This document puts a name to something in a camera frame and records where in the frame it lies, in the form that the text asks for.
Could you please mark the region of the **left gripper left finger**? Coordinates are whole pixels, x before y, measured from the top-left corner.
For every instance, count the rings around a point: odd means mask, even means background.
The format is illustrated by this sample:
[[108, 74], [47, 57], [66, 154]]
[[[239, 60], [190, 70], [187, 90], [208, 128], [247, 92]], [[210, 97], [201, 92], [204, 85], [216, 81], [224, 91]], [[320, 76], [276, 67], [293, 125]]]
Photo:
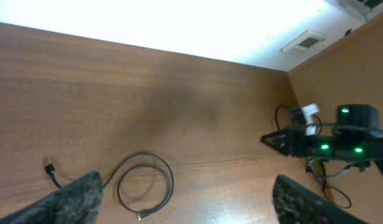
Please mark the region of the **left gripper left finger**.
[[2, 224], [95, 223], [103, 198], [103, 184], [97, 171], [12, 214], [0, 218]]

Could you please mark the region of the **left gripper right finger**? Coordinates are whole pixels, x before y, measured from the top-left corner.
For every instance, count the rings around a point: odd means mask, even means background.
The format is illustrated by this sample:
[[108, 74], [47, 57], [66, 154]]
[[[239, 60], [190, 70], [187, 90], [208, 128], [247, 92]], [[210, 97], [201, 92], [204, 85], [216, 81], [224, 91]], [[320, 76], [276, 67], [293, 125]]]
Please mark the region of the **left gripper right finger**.
[[335, 207], [283, 174], [279, 174], [275, 179], [272, 204], [280, 224], [367, 223]]

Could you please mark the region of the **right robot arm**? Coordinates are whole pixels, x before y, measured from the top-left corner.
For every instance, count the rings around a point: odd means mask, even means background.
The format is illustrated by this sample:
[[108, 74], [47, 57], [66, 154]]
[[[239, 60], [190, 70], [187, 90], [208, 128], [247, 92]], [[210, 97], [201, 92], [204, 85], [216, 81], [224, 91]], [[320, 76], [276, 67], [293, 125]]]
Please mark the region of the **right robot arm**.
[[[375, 163], [383, 175], [383, 130], [379, 112], [370, 105], [345, 104], [336, 107], [336, 120], [322, 122], [318, 105], [293, 108], [288, 126], [261, 137], [261, 143], [284, 156], [306, 159], [307, 172], [318, 179], [334, 179], [352, 168], [361, 172]], [[316, 162], [344, 161], [341, 171], [327, 175], [315, 172]]]

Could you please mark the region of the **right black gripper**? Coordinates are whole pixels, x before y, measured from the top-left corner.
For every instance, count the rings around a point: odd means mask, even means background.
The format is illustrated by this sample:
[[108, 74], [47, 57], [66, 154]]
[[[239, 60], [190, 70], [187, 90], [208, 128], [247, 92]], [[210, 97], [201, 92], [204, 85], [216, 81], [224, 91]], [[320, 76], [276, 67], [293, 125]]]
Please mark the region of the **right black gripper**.
[[281, 129], [261, 136], [261, 143], [284, 156], [316, 157], [319, 155], [319, 136], [306, 135], [295, 128]]

